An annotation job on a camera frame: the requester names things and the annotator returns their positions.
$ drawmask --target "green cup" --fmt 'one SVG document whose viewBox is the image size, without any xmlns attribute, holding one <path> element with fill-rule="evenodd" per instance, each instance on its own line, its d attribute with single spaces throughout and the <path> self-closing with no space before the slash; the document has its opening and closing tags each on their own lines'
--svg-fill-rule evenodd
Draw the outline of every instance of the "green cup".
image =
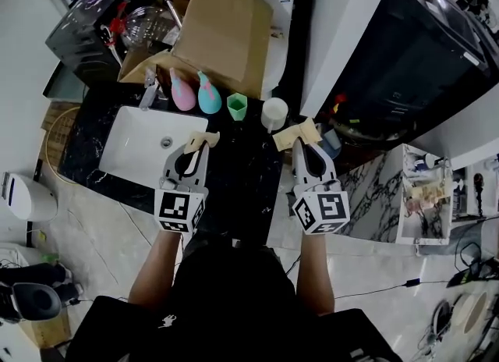
<svg viewBox="0 0 499 362">
<path fill-rule="evenodd" d="M 242 121 L 248 111 L 248 98 L 240 93 L 227 97 L 228 111 L 235 121 Z"/>
</svg>

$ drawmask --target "white marker cube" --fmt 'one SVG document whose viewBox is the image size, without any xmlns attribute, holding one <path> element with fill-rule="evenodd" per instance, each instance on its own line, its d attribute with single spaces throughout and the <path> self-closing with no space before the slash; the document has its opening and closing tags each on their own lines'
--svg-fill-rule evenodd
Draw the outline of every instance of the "white marker cube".
<svg viewBox="0 0 499 362">
<path fill-rule="evenodd" d="M 156 190 L 154 217 L 163 230 L 192 233 L 204 212 L 204 194 Z"/>
<path fill-rule="evenodd" d="M 350 221 L 346 191 L 304 191 L 292 208 L 306 234 L 334 233 Z"/>
</svg>

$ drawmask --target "black marble countertop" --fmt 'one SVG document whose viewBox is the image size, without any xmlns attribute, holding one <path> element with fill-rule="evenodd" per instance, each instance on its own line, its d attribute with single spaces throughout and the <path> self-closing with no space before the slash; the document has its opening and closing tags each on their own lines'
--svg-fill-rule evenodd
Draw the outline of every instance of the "black marble countertop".
<svg viewBox="0 0 499 362">
<path fill-rule="evenodd" d="M 139 84 L 100 83 L 89 90 L 78 112 L 58 171 L 99 194 L 154 213 L 154 189 L 99 170 L 112 124 L 123 105 L 138 106 Z M 260 123 L 263 102 L 248 99 L 244 121 L 234 122 L 226 103 L 208 118 L 208 132 L 220 132 L 210 150 L 207 208 L 197 228 L 263 244 L 274 212 L 282 169 L 282 153 Z M 177 112 L 173 102 L 156 100 L 152 109 Z"/>
</svg>

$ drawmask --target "white trash can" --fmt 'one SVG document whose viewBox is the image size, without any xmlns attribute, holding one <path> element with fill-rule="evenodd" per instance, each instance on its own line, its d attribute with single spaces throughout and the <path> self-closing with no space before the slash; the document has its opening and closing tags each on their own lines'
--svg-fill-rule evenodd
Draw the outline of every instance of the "white trash can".
<svg viewBox="0 0 499 362">
<path fill-rule="evenodd" d="M 24 221 L 45 222 L 57 215 L 51 191 L 23 175 L 10 173 L 4 194 L 10 211 Z"/>
</svg>

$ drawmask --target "blue bottle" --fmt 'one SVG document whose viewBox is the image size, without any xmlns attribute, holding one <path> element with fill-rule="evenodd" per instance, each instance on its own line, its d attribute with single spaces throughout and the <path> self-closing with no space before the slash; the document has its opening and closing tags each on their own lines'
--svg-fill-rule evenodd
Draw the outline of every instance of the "blue bottle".
<svg viewBox="0 0 499 362">
<path fill-rule="evenodd" d="M 200 78 L 200 90 L 197 94 L 197 100 L 200 103 L 201 111 L 205 114 L 214 114 L 220 111 L 221 97 L 217 88 L 211 84 L 208 77 L 201 71 L 197 75 Z"/>
</svg>

